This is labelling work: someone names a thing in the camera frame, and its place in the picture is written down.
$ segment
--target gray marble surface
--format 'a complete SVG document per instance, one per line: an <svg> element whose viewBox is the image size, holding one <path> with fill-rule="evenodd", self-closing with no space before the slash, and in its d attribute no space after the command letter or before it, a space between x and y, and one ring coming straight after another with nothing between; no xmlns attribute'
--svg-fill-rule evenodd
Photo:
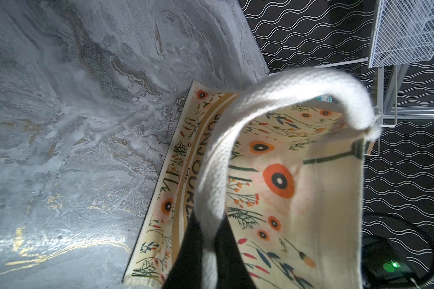
<svg viewBox="0 0 434 289"><path fill-rule="evenodd" d="M0 0L0 289L126 288L191 81L267 74L234 0Z"/></svg>

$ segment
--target white wire basket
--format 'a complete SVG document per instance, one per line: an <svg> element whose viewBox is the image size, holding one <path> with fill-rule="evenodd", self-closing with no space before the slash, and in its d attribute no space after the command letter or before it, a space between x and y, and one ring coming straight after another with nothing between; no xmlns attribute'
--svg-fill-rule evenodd
<svg viewBox="0 0 434 289"><path fill-rule="evenodd" d="M369 68L434 56L434 0L379 0L375 13Z"/></svg>

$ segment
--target canvas tote bag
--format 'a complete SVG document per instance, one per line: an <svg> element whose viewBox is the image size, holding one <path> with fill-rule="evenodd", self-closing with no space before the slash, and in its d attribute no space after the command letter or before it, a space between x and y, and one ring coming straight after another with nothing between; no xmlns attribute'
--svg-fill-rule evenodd
<svg viewBox="0 0 434 289"><path fill-rule="evenodd" d="M329 95L340 103L315 100ZM332 69L191 86L124 283L361 288L368 93Z"/></svg>

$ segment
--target orange flower print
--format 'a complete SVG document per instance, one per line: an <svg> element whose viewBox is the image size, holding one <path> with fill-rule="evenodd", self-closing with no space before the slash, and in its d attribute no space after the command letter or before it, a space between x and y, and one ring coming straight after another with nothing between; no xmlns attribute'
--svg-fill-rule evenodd
<svg viewBox="0 0 434 289"><path fill-rule="evenodd" d="M170 211L172 209L172 203L173 202L174 202L174 199L172 199L172 198L168 198L167 200L165 200L161 205L162 213L164 213L167 216L170 215Z"/></svg>
<svg viewBox="0 0 434 289"><path fill-rule="evenodd" d="M294 179L284 165L269 165L262 175L265 184L274 194L285 199L289 199L294 195Z"/></svg>
<svg viewBox="0 0 434 289"><path fill-rule="evenodd" d="M257 153L257 154L268 153L274 149L275 147L267 142L263 142L263 141L249 142L249 150L251 151L251 153Z"/></svg>
<svg viewBox="0 0 434 289"><path fill-rule="evenodd" d="M270 240L270 235L268 235L268 233L264 230L257 231L257 236L259 236L259 238L265 241Z"/></svg>
<svg viewBox="0 0 434 289"><path fill-rule="evenodd" d="M207 92L203 91L203 90L199 90L199 91L196 93L196 96L197 96L198 99L204 99L204 98L206 98L208 95L209 95L209 94L208 94Z"/></svg>
<svg viewBox="0 0 434 289"><path fill-rule="evenodd" d="M321 111L320 115L324 116L324 117L329 117L330 115L332 115L333 113L330 111Z"/></svg>
<svg viewBox="0 0 434 289"><path fill-rule="evenodd" d="M273 216L268 217L268 224L275 231L281 230L281 223L278 221L277 218L275 218Z"/></svg>

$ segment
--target bag strap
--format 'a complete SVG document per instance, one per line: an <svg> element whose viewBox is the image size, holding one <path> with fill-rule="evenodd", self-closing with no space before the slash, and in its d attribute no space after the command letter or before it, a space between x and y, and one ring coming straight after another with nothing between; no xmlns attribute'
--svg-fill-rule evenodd
<svg viewBox="0 0 434 289"><path fill-rule="evenodd" d="M217 259L214 237L225 216L226 179L233 145L257 116L288 105L330 95L344 108L346 123L376 137L380 128L368 92L352 76L333 69L301 68L267 77L241 94L222 114L209 140L195 193L194 212L203 233L202 288L214 289Z"/></svg>

